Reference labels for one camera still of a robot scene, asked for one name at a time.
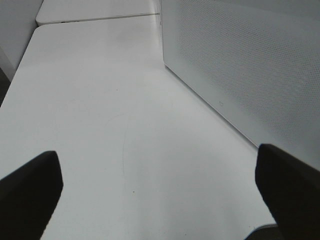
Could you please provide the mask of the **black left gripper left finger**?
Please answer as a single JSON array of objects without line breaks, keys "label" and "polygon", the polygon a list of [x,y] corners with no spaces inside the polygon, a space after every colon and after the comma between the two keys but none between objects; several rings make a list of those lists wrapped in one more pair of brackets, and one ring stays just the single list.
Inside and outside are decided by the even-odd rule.
[{"label": "black left gripper left finger", "polygon": [[45,151],[0,181],[0,238],[39,240],[61,197],[61,165]]}]

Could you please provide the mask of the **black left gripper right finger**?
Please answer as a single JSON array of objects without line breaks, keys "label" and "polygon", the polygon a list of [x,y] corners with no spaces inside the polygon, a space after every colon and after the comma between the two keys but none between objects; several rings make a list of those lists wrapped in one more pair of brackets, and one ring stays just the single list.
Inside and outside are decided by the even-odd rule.
[{"label": "black left gripper right finger", "polygon": [[318,170],[272,144],[261,144],[255,183],[286,240],[320,238]]}]

